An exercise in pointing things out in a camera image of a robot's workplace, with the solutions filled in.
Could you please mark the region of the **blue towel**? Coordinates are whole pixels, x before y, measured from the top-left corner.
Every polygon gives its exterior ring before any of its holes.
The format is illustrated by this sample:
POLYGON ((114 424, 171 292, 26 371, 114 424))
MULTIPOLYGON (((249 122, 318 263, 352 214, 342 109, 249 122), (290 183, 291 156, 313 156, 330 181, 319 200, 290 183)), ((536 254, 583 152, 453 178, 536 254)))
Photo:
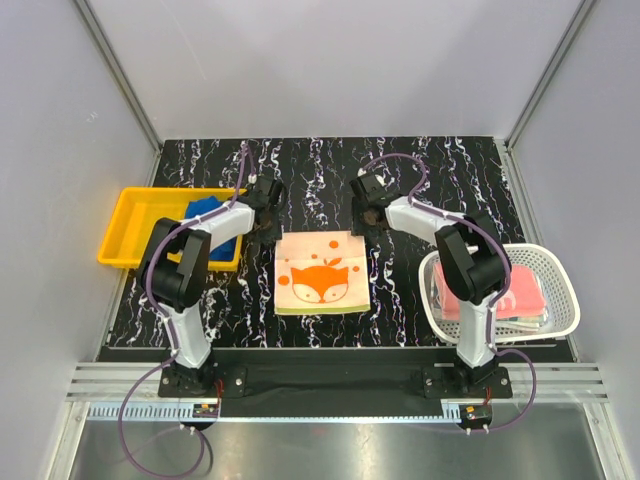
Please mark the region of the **blue towel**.
MULTIPOLYGON (((215 196, 202 198, 191 201, 185 210, 184 219, 192 219, 196 216, 202 216, 209 211, 216 210, 222 205, 222 202, 215 196)), ((209 260, 214 262, 231 262, 234 258, 237 238, 234 237, 209 253, 209 260)))

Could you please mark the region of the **orange patterned towel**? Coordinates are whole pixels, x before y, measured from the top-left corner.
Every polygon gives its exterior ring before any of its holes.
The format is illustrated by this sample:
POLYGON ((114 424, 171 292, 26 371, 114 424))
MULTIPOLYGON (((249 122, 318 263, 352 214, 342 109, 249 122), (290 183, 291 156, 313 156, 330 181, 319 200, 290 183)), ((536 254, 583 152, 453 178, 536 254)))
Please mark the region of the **orange patterned towel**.
POLYGON ((274 310, 282 316, 370 309, 365 239, 349 231, 285 233, 275 247, 274 310))

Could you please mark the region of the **pink white towel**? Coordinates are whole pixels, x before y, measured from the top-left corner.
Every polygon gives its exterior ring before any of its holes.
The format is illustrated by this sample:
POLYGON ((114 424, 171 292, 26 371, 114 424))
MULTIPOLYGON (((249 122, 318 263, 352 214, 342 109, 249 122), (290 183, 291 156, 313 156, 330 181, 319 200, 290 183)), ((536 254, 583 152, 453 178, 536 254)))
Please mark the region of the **pink white towel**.
MULTIPOLYGON (((442 266, 435 263, 430 280, 435 314, 446 321, 458 321, 459 300, 446 285, 442 266)), ((515 265, 508 292, 497 302, 499 321, 542 323, 547 317, 547 302, 537 275, 528 267, 515 265)))

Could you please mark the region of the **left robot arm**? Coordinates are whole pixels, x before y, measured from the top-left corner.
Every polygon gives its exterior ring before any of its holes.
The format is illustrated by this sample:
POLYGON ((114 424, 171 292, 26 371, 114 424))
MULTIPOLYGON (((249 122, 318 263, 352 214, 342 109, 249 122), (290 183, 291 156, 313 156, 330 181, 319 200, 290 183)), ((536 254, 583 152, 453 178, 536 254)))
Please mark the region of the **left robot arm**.
POLYGON ((155 223, 137 282, 165 326, 171 353, 163 367, 168 384, 178 392, 203 396, 221 385, 199 307, 210 253, 244 235, 273 247, 282 237, 279 214, 286 200, 282 181, 257 176, 244 193, 206 213, 155 223))

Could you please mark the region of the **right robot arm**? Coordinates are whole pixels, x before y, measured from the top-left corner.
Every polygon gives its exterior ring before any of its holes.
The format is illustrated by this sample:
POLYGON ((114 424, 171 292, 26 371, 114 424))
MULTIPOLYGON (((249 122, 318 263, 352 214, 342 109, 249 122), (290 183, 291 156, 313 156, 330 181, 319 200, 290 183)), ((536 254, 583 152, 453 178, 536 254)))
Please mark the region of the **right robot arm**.
POLYGON ((349 185, 354 234, 371 237, 395 230, 436 247, 445 283, 459 304, 457 358, 449 381, 463 395, 480 394, 498 367, 497 303, 510 288, 512 272, 491 218, 429 206, 391 190, 365 171, 349 185))

